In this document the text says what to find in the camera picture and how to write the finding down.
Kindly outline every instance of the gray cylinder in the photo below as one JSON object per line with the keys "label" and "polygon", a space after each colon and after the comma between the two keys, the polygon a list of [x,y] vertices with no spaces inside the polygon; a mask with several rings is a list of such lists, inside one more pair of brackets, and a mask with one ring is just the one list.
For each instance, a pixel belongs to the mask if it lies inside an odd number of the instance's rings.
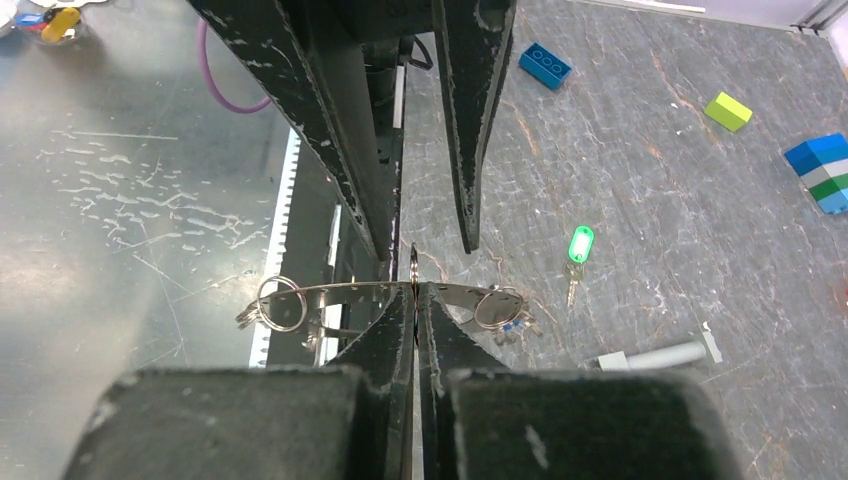
{"label": "gray cylinder", "polygon": [[706,356],[707,349],[695,341],[627,357],[627,366],[630,370],[653,370],[683,365]]}

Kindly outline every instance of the yellow-green block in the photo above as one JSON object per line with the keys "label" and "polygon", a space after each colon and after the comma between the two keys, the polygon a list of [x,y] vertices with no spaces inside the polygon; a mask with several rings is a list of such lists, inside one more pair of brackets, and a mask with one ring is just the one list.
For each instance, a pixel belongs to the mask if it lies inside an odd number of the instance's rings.
{"label": "yellow-green block", "polygon": [[750,108],[739,103],[735,98],[721,92],[712,102],[710,102],[709,105],[707,105],[704,113],[706,113],[708,117],[720,123],[724,128],[731,132],[735,132],[748,123],[748,120],[751,119],[751,115],[753,115],[754,112],[752,112]]}

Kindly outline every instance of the green key tag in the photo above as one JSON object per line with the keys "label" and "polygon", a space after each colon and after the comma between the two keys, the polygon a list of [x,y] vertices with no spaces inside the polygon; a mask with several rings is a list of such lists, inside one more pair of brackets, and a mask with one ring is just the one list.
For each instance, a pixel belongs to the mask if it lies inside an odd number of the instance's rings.
{"label": "green key tag", "polygon": [[568,246],[568,258],[574,263],[583,263],[589,258],[589,251],[595,243],[595,232],[591,228],[580,225],[574,230],[571,245]]}

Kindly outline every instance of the green block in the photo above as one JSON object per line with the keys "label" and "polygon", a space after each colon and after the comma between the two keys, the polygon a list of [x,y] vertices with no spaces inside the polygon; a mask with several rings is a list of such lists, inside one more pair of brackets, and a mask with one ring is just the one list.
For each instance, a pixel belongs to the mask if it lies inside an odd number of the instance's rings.
{"label": "green block", "polygon": [[751,119],[751,115],[753,115],[754,112],[752,112],[750,108],[736,101],[735,98],[721,92],[715,99],[713,99],[712,102],[710,102],[709,105],[707,105],[704,113],[706,113],[708,117],[720,123],[724,128],[731,132],[735,132],[748,123],[748,120]]}
{"label": "green block", "polygon": [[816,185],[810,189],[810,195],[818,202],[846,188],[848,188],[848,173],[830,178]]}

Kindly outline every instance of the yellow object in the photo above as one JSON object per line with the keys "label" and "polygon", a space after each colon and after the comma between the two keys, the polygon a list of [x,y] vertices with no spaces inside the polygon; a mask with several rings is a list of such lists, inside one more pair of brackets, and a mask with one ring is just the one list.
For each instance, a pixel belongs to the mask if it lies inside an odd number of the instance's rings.
{"label": "yellow object", "polygon": [[750,108],[742,105],[735,98],[721,92],[718,96],[707,105],[704,113],[710,118],[722,124],[724,128],[735,132],[739,130],[748,120],[751,119],[753,112]]}
{"label": "yellow object", "polygon": [[76,8],[64,8],[53,17],[44,30],[41,31],[41,39],[47,43],[56,43],[65,36],[65,32],[79,22],[79,10]]}

